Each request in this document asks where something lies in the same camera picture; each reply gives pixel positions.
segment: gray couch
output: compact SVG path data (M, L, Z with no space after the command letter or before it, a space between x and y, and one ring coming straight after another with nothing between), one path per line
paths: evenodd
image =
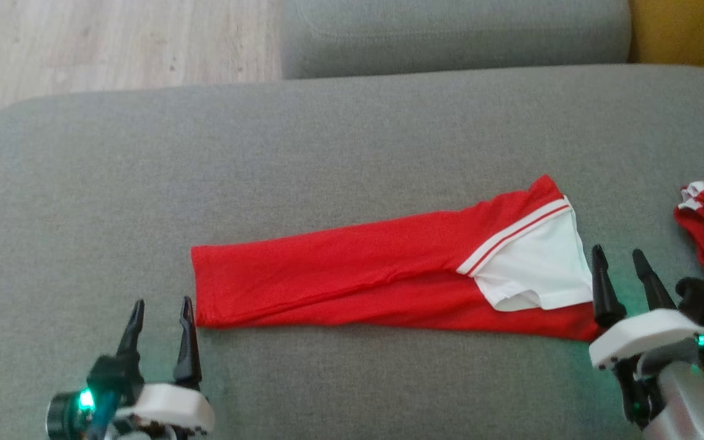
M548 173L602 243L703 275L672 218L704 179L704 70L597 65L39 98L0 112L0 438L41 438L146 300L169 379L192 245L468 206ZM587 346L372 328L200 331L210 438L639 438Z
M285 78L625 62L626 0L283 0Z

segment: wooden floor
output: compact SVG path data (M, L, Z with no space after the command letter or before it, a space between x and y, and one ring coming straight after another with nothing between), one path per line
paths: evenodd
M0 0L0 109L25 98L280 76L279 0Z

